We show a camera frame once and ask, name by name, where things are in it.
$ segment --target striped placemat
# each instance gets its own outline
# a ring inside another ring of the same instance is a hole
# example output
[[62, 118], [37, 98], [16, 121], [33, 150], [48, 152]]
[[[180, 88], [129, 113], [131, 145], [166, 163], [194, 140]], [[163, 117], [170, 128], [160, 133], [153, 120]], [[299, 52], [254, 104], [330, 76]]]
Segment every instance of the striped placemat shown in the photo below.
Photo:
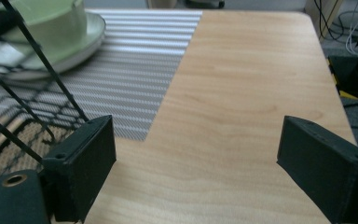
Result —
[[116, 136], [145, 140], [202, 12], [89, 12], [105, 19], [105, 38], [62, 82], [89, 118], [110, 114]]

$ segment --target wire rack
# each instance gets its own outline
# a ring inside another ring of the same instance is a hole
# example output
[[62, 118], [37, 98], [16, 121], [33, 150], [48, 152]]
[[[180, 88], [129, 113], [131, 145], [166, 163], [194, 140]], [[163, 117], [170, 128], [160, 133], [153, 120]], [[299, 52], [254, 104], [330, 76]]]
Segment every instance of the wire rack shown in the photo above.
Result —
[[[0, 11], [0, 45], [7, 44], [5, 33], [20, 29], [26, 41], [9, 44], [29, 50], [15, 63], [0, 62], [0, 176], [24, 169], [40, 171], [43, 156], [88, 121], [21, 15], [7, 0], [2, 4], [7, 10]], [[21, 62], [35, 54], [45, 67], [24, 68]], [[33, 82], [11, 78], [20, 72], [48, 73], [48, 78]]]

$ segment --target floor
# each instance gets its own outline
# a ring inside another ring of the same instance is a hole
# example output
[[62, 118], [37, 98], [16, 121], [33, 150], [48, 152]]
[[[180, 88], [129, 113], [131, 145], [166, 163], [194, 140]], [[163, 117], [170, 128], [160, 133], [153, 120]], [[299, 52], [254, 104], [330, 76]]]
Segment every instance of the floor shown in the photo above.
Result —
[[[111, 8], [147, 8], [146, 0], [84, 0], [86, 7], [111, 7]], [[303, 11], [306, 0], [280, 0], [280, 1], [267, 1], [267, 0], [226, 0], [224, 10], [273, 10], [273, 11]], [[186, 0], [178, 0], [175, 8], [177, 9], [216, 9], [216, 3], [186, 3]], [[332, 26], [332, 35], [337, 37], [340, 34], [341, 27], [340, 20], [344, 30], [344, 34], [336, 40], [331, 40], [328, 36], [321, 46], [324, 50], [325, 56], [329, 55], [345, 55], [351, 56], [346, 49], [345, 42], [348, 38], [348, 27], [354, 26], [358, 23], [358, 12], [353, 13], [356, 9], [358, 11], [358, 0], [344, 0], [341, 8], [337, 14], [337, 18]], [[358, 32], [353, 33], [353, 38], [358, 36]], [[358, 143], [358, 100], [351, 100], [342, 98], [342, 104], [347, 112], [348, 119], [353, 129], [356, 141]]]

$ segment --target light green plate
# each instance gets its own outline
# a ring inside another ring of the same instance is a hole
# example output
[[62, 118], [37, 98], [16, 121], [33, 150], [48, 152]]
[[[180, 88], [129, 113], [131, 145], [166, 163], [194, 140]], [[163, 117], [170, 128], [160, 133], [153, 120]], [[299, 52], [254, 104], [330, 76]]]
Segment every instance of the light green plate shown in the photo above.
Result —
[[[54, 70], [62, 73], [88, 59], [101, 46], [105, 26], [105, 21], [100, 15], [87, 13], [87, 34], [82, 37], [82, 40], [60, 52], [46, 55]], [[5, 66], [17, 64], [20, 64], [24, 70], [10, 73], [5, 68]], [[50, 76], [37, 55], [26, 59], [26, 52], [2, 42], [0, 42], [0, 74], [16, 80], [32, 80]]]

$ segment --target light wood grain surface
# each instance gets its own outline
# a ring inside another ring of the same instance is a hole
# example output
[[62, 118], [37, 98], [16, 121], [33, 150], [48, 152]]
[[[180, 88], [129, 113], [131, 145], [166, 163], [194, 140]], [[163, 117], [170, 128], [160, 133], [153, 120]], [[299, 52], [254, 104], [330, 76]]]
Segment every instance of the light wood grain surface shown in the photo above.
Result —
[[327, 223], [276, 163], [284, 115], [354, 142], [309, 17], [204, 11], [144, 142], [86, 223]]

